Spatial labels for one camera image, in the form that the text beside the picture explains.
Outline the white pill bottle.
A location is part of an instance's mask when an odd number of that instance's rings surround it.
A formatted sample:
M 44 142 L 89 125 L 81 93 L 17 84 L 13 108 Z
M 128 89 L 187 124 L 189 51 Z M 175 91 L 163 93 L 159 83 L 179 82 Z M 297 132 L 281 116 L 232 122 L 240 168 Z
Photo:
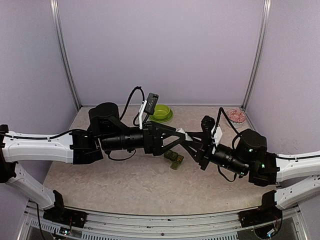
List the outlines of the white pill bottle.
M 184 135 L 185 135 L 185 140 L 186 141 L 190 141 L 190 142 L 193 141 L 193 139 L 186 132 L 184 133 Z

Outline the green weekly pill organizer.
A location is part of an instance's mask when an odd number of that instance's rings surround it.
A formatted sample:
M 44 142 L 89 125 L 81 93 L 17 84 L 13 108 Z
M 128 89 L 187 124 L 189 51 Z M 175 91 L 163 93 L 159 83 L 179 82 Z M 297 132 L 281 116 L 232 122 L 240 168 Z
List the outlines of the green weekly pill organizer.
M 172 170 L 177 170 L 179 168 L 179 166 L 181 165 L 181 163 L 183 162 L 184 160 L 184 156 L 175 152 L 175 151 L 172 151 L 172 150 L 168 150 L 164 153 L 164 158 L 167 159 L 167 160 L 170 160 L 171 161 L 171 165 L 170 165 L 170 168 Z

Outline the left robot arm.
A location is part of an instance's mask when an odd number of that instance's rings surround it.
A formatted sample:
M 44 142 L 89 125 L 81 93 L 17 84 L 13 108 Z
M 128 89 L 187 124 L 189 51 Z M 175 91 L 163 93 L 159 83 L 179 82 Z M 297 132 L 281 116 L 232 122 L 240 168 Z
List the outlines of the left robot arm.
M 62 195 L 35 180 L 19 161 L 88 165 L 103 159 L 103 154 L 136 149 L 160 156 L 186 139 L 184 133 L 156 122 L 125 125 L 113 102 L 99 104 L 88 115 L 88 129 L 72 129 L 58 135 L 28 135 L 10 131 L 6 124 L 0 126 L 0 182 L 15 187 L 61 223 L 70 218 Z

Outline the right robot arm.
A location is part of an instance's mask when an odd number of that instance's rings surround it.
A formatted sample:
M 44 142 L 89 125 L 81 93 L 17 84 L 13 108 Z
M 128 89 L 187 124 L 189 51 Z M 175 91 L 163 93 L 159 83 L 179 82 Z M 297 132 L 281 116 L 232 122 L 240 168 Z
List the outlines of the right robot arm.
M 297 155 L 275 154 L 267 151 L 267 139 L 246 129 L 237 134 L 232 147 L 220 143 L 220 134 L 210 132 L 189 132 L 189 138 L 182 146 L 205 170 L 209 163 L 219 169 L 233 172 L 237 177 L 248 176 L 248 181 L 259 187 L 276 185 L 286 180 L 303 178 L 301 181 L 278 190 L 265 193 L 256 218 L 266 222 L 276 209 L 287 207 L 320 191 L 320 153 L 310 152 Z

